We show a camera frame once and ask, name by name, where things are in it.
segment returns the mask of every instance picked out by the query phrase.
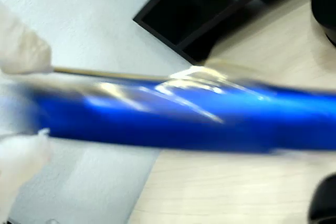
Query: glossy blue plastic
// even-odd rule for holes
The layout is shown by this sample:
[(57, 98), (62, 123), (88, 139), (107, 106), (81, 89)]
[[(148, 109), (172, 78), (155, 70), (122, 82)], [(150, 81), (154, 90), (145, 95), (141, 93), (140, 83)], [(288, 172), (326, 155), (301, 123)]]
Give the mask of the glossy blue plastic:
[(30, 90), (53, 137), (202, 151), (336, 150), (336, 95), (262, 83), (99, 82), (85, 92)]

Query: wooden stick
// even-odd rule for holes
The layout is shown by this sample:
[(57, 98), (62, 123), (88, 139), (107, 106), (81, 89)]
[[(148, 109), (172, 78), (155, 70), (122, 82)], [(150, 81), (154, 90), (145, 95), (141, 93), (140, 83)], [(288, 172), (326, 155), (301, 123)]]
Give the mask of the wooden stick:
[(162, 81), (167, 79), (167, 77), (160, 77), (160, 76), (145, 76), (142, 74), (128, 74), (128, 73), (110, 73), (104, 71), (64, 68), (64, 67), (54, 67), (54, 72), (76, 74), (80, 76), (93, 76), (93, 77), (103, 77), (113, 79), (132, 79), (132, 80), (144, 80), (144, 81)]

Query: blue tube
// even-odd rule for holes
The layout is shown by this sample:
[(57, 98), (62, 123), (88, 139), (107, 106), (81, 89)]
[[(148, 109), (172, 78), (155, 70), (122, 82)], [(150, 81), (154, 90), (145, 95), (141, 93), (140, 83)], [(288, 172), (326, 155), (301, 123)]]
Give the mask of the blue tube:
[(53, 137), (202, 151), (336, 150), (336, 94), (262, 83), (123, 80), (31, 89)]

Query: black cup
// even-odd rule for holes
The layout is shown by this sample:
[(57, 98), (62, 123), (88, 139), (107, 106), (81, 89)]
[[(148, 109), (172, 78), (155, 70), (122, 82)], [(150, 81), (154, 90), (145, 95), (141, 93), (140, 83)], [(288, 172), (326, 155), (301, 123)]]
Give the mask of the black cup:
[(311, 0), (311, 9), (316, 21), (336, 46), (336, 0)]

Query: light wood surface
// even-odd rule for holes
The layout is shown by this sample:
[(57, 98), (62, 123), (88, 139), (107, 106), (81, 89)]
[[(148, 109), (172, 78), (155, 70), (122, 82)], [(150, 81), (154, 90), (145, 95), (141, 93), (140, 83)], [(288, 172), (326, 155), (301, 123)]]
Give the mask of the light wood surface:
[[(314, 21), (310, 0), (287, 0), (218, 43), (209, 65), (222, 59), (268, 81), (336, 87), (336, 49)], [(162, 151), (130, 223), (307, 223), (314, 188), (335, 170), (334, 153)]]

